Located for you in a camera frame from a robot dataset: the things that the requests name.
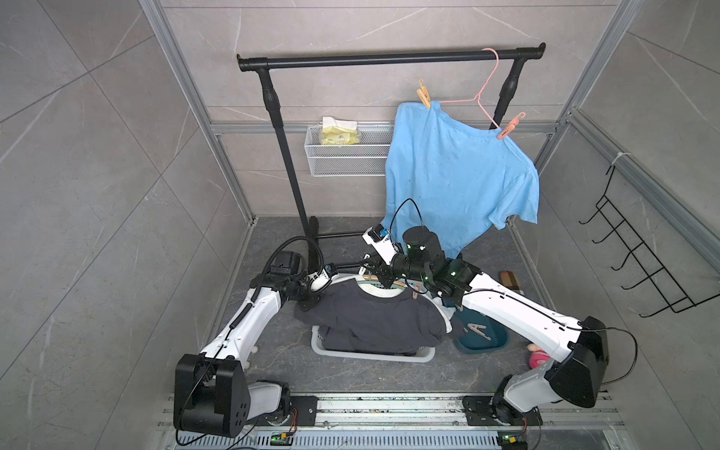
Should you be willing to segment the black wall hook rack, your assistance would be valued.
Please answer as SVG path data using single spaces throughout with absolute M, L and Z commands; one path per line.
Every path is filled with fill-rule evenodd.
M 677 277 L 671 273 L 671 270 L 659 258 L 657 251 L 647 243 L 615 202 L 609 198 L 609 188 L 615 172 L 616 168 L 613 165 L 607 168 L 605 173 L 607 182 L 602 194 L 594 204 L 594 211 L 587 219 L 580 220 L 579 225 L 587 226 L 598 219 L 606 225 L 607 232 L 600 238 L 592 238 L 591 242 L 594 245 L 600 245 L 612 238 L 622 245 L 624 258 L 620 264 L 612 265 L 610 267 L 611 271 L 615 273 L 621 272 L 629 262 L 635 264 L 641 271 L 641 276 L 636 281 L 621 286 L 623 292 L 631 292 L 643 285 L 650 285 L 659 297 L 660 306 L 655 307 L 650 312 L 639 313 L 639 317 L 650 319 L 666 311 L 679 314 L 718 299 L 719 294 L 712 294 L 701 300 L 693 299 Z

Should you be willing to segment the white garment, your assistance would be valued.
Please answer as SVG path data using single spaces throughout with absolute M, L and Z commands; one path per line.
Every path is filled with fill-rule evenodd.
M 430 301 L 433 303 L 434 307 L 438 309 L 442 318 L 444 318 L 446 333 L 449 334 L 453 331 L 451 320 L 453 319 L 453 315 L 456 310 L 453 307 L 446 307 L 440 297 L 433 297 Z

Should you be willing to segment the light blue t-shirt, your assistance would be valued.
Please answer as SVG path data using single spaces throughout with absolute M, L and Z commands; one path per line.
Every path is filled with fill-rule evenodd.
M 399 105 L 385 164 L 382 225 L 394 241 L 414 226 L 437 234 L 455 258 L 489 228 L 517 216 L 536 223 L 539 177 L 534 163 L 500 129 L 465 125 L 435 102 Z

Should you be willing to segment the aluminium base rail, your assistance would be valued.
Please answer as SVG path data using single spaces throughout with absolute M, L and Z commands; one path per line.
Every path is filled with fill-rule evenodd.
M 632 449 L 611 396 L 592 409 L 556 402 L 514 425 L 488 394 L 301 393 L 285 419 L 254 419 L 235 438 L 177 432 L 167 401 L 150 449 Z

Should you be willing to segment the teal clothespin tray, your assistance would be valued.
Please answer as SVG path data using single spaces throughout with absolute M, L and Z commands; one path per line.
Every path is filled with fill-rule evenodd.
M 502 349 L 508 342 L 506 328 L 478 311 L 452 307 L 453 331 L 450 334 L 456 348 L 463 354 L 481 354 Z

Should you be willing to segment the pink wire hanger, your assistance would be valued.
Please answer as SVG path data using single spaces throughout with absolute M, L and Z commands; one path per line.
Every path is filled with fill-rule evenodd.
M 475 103 L 481 109 L 483 114 L 485 114 L 485 116 L 487 116 L 487 118 L 489 118 L 491 125 L 493 125 L 496 129 L 498 129 L 500 127 L 500 125 L 498 124 L 497 120 L 494 119 L 493 116 L 483 106 L 482 96 L 483 96 L 484 91 L 486 90 L 488 84 L 491 82 L 493 76 L 495 75 L 495 73 L 499 67 L 500 56 L 499 56 L 498 52 L 491 47 L 483 48 L 482 51 L 483 52 L 491 52 L 494 55 L 495 63 L 494 63 L 494 67 L 493 67 L 492 71 L 489 73 L 489 75 L 487 75 L 485 82 L 482 84 L 482 86 L 480 87 L 478 92 L 471 99 L 442 100 L 441 104 Z

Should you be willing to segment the dark grey garment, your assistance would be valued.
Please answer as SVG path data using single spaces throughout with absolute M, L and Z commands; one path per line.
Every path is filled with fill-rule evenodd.
M 296 306 L 294 318 L 320 326 L 330 350 L 405 353 L 452 339 L 427 296 L 414 299 L 406 289 L 394 298 L 380 298 L 362 291 L 354 280 L 332 284 L 313 309 Z

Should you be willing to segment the clothespins in tray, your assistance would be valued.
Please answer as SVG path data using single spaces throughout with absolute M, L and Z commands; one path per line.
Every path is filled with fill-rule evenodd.
M 492 337 L 490 337 L 487 334 L 488 327 L 483 324 L 467 324 L 466 329 L 468 332 L 475 333 L 479 337 L 482 337 L 483 339 L 486 339 L 487 341 L 492 341 Z

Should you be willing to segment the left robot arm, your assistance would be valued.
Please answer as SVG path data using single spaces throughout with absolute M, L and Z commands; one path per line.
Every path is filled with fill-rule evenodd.
M 249 421 L 283 421 L 292 414 L 285 382 L 251 384 L 249 357 L 271 319 L 288 301 L 315 300 L 330 285 L 317 242 L 295 236 L 274 250 L 219 335 L 198 354 L 184 354 L 174 373 L 177 432 L 236 438 Z

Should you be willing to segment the green plastic hanger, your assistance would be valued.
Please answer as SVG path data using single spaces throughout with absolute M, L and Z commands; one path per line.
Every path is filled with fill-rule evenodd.
M 396 297 L 406 290 L 406 286 L 404 284 L 394 283 L 391 287 L 386 288 L 380 285 L 380 283 L 376 280 L 358 280 L 357 285 L 365 293 L 380 298 Z

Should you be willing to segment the plaid case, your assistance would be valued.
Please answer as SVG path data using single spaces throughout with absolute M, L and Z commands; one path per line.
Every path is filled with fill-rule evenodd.
M 502 271 L 500 273 L 500 283 L 509 290 L 521 292 L 521 285 L 519 285 L 518 279 L 512 271 Z

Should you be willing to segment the yellow tissue pack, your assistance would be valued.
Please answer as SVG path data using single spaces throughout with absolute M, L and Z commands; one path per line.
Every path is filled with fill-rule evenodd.
M 320 143 L 323 146 L 349 146 L 359 143 L 360 133 L 356 121 L 339 120 L 332 116 L 322 118 Z

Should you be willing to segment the yellow clothespin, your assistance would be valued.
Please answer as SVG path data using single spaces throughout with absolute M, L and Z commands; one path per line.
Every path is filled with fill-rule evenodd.
M 429 90 L 428 90 L 427 86 L 425 86 L 423 79 L 419 79 L 418 82 L 419 82 L 419 88 L 418 88 L 418 90 L 416 90 L 416 94 L 420 98 L 420 101 L 422 102 L 422 104 L 427 109 L 430 109 L 431 108 L 431 96 L 429 95 Z

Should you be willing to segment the black clothes rack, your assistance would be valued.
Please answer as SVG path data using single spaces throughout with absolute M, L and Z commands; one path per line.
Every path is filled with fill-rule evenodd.
M 309 217 L 303 202 L 301 189 L 294 168 L 293 157 L 288 144 L 287 134 L 281 112 L 281 101 L 273 85 L 271 71 L 274 69 L 308 69 L 308 68 L 331 68 L 331 67 L 356 67 L 356 66 L 381 66 L 381 65 L 404 65 L 404 64 L 428 64 L 428 63 L 455 63 L 455 62 L 476 62 L 489 60 L 511 60 L 512 67 L 502 85 L 499 101 L 495 112 L 491 116 L 492 126 L 495 129 L 507 112 L 510 102 L 519 86 L 524 65 L 529 60 L 539 60 L 545 54 L 546 43 L 540 43 L 536 47 L 519 47 L 510 50 L 495 51 L 493 49 L 471 50 L 471 51 L 436 51 L 436 52 L 402 52 L 401 54 L 352 54 L 352 55 L 330 55 L 330 56 L 296 56 L 287 58 L 255 57 L 236 58 L 240 71 L 254 72 L 258 75 L 264 107 L 270 117 L 273 130 L 276 133 L 279 151 L 284 163 L 285 172 L 288 176 L 292 196 L 303 228 L 304 236 L 309 238 L 309 261 L 313 270 L 320 267 L 315 257 L 320 255 L 319 242 L 328 239 L 343 239 L 361 236 L 361 232 L 330 232 L 321 234 L 319 232 L 319 221 L 317 217 Z

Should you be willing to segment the pink plush doll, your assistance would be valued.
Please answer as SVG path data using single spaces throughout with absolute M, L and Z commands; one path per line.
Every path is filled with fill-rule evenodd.
M 551 357 L 535 344 L 529 344 L 527 350 L 531 353 L 529 359 L 529 367 L 531 369 L 539 368 L 551 360 Z

